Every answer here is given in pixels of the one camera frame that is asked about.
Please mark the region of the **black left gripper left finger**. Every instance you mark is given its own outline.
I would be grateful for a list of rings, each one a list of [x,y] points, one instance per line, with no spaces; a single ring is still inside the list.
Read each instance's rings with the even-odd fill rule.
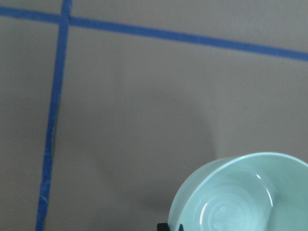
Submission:
[[[168,223],[158,223],[156,228],[157,228],[157,231],[169,231]]]

